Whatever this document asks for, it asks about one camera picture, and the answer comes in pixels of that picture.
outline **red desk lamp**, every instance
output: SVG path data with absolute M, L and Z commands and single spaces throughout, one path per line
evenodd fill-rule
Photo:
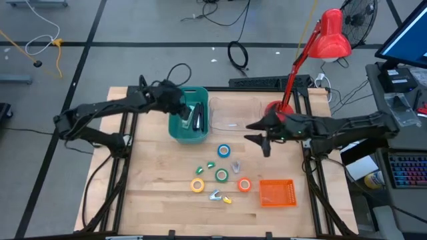
M 295 76 L 300 69 L 302 63 L 307 57 L 320 59 L 335 59 L 346 57 L 352 53 L 352 48 L 348 40 L 341 34 L 342 32 L 342 12 L 339 9 L 329 9 L 322 15 L 322 20 L 318 21 L 314 27 L 311 37 L 308 39 L 301 55 L 295 60 L 292 65 L 292 71 L 288 78 L 285 94 L 282 101 L 271 102 L 265 110 L 267 114 L 270 110 L 282 113 L 278 114 L 280 120 L 285 120 L 285 114 L 292 114 L 294 110 L 289 105 L 292 85 L 294 84 Z

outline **tape roll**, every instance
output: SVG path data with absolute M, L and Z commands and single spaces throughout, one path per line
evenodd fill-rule
M 200 188 L 196 189 L 194 187 L 194 185 L 196 183 L 200 183 Z M 200 193 L 201 191 L 203 191 L 203 189 L 205 189 L 205 182 L 203 182 L 203 180 L 201 180 L 200 178 L 195 178 L 193 179 L 193 181 L 191 181 L 191 183 L 189 184 L 189 186 L 191 187 L 191 190 L 195 193 Z
M 220 183 L 225 183 L 228 180 L 228 172 L 225 169 L 218 169 L 215 172 L 215 179 Z
M 242 183 L 246 183 L 246 184 L 248 184 L 248 186 L 247 187 L 243 187 Z M 248 192 L 252 188 L 252 183 L 251 183 L 251 181 L 247 177 L 242 177 L 238 181 L 238 188 L 242 192 Z
M 230 156 L 230 146 L 228 146 L 227 144 L 221 144 L 218 147 L 218 156 L 220 157 L 228 157 Z

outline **orange plastic tray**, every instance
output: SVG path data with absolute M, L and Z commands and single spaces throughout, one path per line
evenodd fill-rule
M 295 207 L 294 181 L 260 180 L 260 199 L 262 207 Z

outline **black keyboard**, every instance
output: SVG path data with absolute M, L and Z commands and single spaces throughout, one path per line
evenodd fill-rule
M 389 154 L 395 188 L 427 188 L 427 154 Z
M 288 76 L 275 77 L 246 77 L 238 79 L 230 79 L 228 85 L 230 87 L 258 87 L 258 88 L 276 88 L 284 90 L 288 84 Z M 293 87 L 309 87 L 312 84 L 309 75 L 297 75 L 294 80 Z

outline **wooden table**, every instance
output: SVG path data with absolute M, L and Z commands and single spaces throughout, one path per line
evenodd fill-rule
M 108 99 L 121 99 L 125 97 L 126 91 L 126 87 L 112 87 Z M 324 89 L 309 89 L 309 93 L 313 115 L 330 116 Z M 233 103 L 239 104 L 245 101 L 252 105 L 252 109 L 258 104 L 259 107 L 255 109 L 260 108 L 260 112 L 270 101 L 281 99 L 282 95 L 283 93 L 264 92 L 209 92 L 210 99 L 217 97 L 222 101 L 229 100 L 230 103 L 234 101 Z M 302 97 L 300 102 L 304 113 Z M 169 136 L 167 120 L 168 115 L 154 111 L 141 114 L 138 118 L 119 234 L 167 235 L 170 229 L 174 229 L 176 235 L 261 237 L 265 236 L 266 231 L 271 231 L 274 237 L 316 236 L 307 179 L 301 170 L 303 157 L 300 143 L 290 141 L 283 145 L 272 144 L 271 157 L 264 158 L 259 146 L 242 137 L 252 133 L 210 129 L 211 133 L 203 144 L 181 145 Z M 121 115 L 104 117 L 100 129 L 106 133 L 118 132 L 120 121 Z M 232 150 L 227 159 L 220 159 L 217 155 L 218 145 L 222 143 L 228 144 Z M 109 151 L 105 147 L 94 151 L 89 175 L 108 155 Z M 338 151 L 331 153 L 330 158 L 341 161 Z M 239 174 L 231 171 L 230 163 L 235 160 L 242 164 Z M 207 169 L 208 161 L 215 161 L 216 168 Z M 111 163 L 112 161 L 97 173 L 90 185 L 87 219 L 94 216 L 105 199 Z M 332 207 L 347 226 L 357 233 L 344 170 L 329 161 L 323 161 L 322 164 Z M 196 177 L 195 170 L 198 166 L 205 169 L 200 175 L 205 181 L 202 193 L 194 193 L 189 188 L 191 180 Z M 215 170 L 220 167 L 229 170 L 227 183 L 215 181 Z M 236 182 L 241 177 L 252 180 L 253 186 L 249 193 L 238 190 Z M 260 179 L 293 179 L 298 206 L 261 208 L 258 192 Z M 222 201 L 210 201 L 208 196 L 214 189 L 231 197 L 233 203 L 228 205 Z M 327 233 L 324 210 L 320 204 L 319 206 L 322 229 Z M 110 211 L 112 214 L 108 229 L 112 226 L 115 203 Z M 81 228 L 80 209 L 75 229 Z

